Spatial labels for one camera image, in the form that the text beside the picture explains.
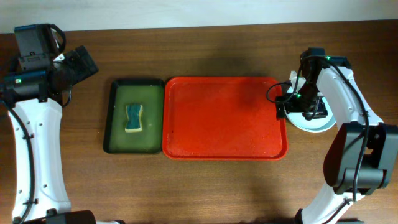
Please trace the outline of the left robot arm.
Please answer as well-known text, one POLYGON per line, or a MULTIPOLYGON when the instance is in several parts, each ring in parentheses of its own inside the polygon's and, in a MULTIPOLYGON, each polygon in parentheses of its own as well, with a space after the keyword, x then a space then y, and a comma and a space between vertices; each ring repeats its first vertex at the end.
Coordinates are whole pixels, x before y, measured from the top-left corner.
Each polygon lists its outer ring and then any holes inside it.
POLYGON ((73 212, 62 174, 62 93, 98 71, 84 46, 50 66, 12 72, 1 87, 14 131, 17 194, 13 223, 96 223, 93 212, 73 212))

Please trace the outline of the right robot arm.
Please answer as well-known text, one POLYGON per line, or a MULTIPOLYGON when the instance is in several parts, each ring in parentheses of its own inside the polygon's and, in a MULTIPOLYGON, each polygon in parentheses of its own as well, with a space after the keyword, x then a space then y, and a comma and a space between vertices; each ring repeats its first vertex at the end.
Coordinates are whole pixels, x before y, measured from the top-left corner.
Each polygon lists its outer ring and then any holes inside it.
POLYGON ((294 106, 315 117, 321 98, 327 100, 338 127, 323 162, 325 183, 318 195, 295 215, 295 223, 338 223, 357 201, 391 181, 397 158, 397 126, 388 125, 367 104, 344 57, 300 58, 303 86, 272 102, 279 117, 294 106))

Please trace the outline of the light blue plate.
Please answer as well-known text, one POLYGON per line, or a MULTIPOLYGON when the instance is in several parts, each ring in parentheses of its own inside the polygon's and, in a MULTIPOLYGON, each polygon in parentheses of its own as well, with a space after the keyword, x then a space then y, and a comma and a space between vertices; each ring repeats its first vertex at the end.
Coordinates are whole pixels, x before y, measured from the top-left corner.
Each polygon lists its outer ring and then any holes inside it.
POLYGON ((321 133, 329 130, 336 124, 335 117, 331 112, 330 105, 328 104, 325 98, 322 98, 322 102, 325 105, 325 108, 328 112, 328 115, 325 118, 317 118, 311 121, 307 121, 304 116, 300 113, 289 113, 285 114, 287 119, 297 128, 310 132, 310 133, 321 133))

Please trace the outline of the green yellow sponge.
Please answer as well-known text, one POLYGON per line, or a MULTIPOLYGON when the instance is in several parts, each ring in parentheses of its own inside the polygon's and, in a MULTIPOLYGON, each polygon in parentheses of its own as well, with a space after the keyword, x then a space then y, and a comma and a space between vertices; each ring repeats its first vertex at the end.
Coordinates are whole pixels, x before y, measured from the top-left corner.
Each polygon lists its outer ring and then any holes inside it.
POLYGON ((136 133, 143 130, 142 112, 143 106, 140 104, 134 103, 126 106, 127 122, 125 125, 125 132, 136 133))

